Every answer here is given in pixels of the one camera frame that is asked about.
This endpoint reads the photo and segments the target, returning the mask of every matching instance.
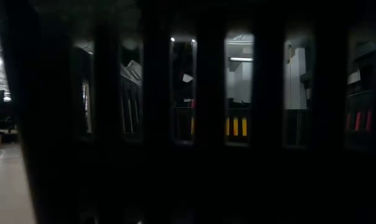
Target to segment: ceiling light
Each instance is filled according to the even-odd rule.
[[[230,57],[230,62],[253,62],[253,58],[240,58],[240,57]]]
[[[232,40],[232,41],[228,41],[226,43],[231,44],[231,45],[252,45],[252,44],[254,44],[252,41],[243,41],[243,40],[240,40],[240,41]]]

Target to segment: floor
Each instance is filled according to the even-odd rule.
[[[0,224],[7,223],[35,223],[18,144],[3,144],[0,147]]]

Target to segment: dark railing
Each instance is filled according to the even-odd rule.
[[[349,30],[368,22],[366,29],[376,31],[376,1],[138,1],[144,47],[137,142],[123,138],[119,28],[125,27],[116,18],[126,8],[112,3],[88,7],[99,12],[92,29],[93,137],[82,139],[81,83],[69,61],[73,16],[0,1],[3,55],[37,223],[79,223],[87,213],[99,223],[376,223],[376,87],[368,150],[346,150],[344,125]],[[197,36],[193,144],[172,141],[172,23],[195,28]],[[228,27],[241,24],[255,36],[246,147],[225,144],[224,40]],[[307,150],[283,145],[289,24],[314,37]],[[52,128],[37,131],[47,118]]]

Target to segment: white panel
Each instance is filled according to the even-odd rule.
[[[234,99],[233,102],[242,101],[242,82],[243,82],[243,63],[241,63],[234,72]]]
[[[348,76],[348,84],[360,81],[360,71],[356,71]]]
[[[251,80],[252,80],[252,66],[253,63],[243,62],[243,79],[242,79],[242,94],[241,101],[244,103],[250,103],[250,89],[251,89]]]
[[[305,67],[305,49],[295,49],[294,56],[287,65],[289,74],[286,77],[285,93],[287,94],[286,109],[305,109],[306,108],[306,92],[304,84],[301,83],[300,76],[306,72]]]
[[[229,69],[226,73],[226,96],[233,98],[235,95],[235,73],[230,72]]]

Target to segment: white wall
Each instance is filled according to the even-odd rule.
[[[252,81],[252,62],[242,62],[234,72],[233,102],[250,103],[250,87]]]
[[[233,98],[235,95],[235,73],[230,72],[229,68],[226,71],[226,96]]]
[[[305,109],[306,91],[300,76],[306,72],[305,49],[295,49],[295,55],[285,66],[285,109]]]

